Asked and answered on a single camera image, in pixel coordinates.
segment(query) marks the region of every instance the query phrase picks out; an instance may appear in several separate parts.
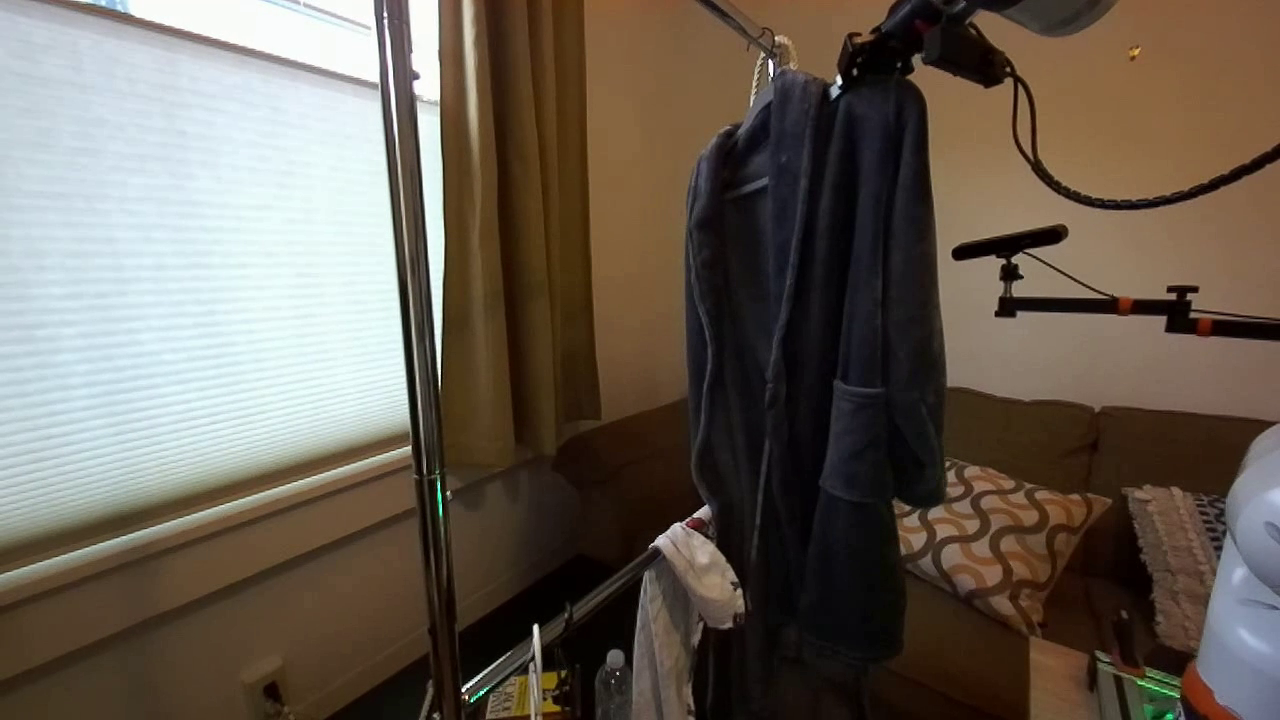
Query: pleated window shade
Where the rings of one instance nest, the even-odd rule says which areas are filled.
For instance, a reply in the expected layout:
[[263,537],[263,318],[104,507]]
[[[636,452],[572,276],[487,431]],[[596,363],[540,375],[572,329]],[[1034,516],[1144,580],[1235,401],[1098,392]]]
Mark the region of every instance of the pleated window shade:
[[0,573],[403,442],[379,131],[373,83],[0,3]]

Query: white cloth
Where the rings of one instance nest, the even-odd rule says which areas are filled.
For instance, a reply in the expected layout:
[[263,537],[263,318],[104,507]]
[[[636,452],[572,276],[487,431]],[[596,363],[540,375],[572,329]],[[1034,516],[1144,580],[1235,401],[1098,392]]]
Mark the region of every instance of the white cloth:
[[731,629],[744,591],[718,548],[689,525],[652,540],[660,552],[636,606],[631,720],[691,720],[691,652],[704,629]]

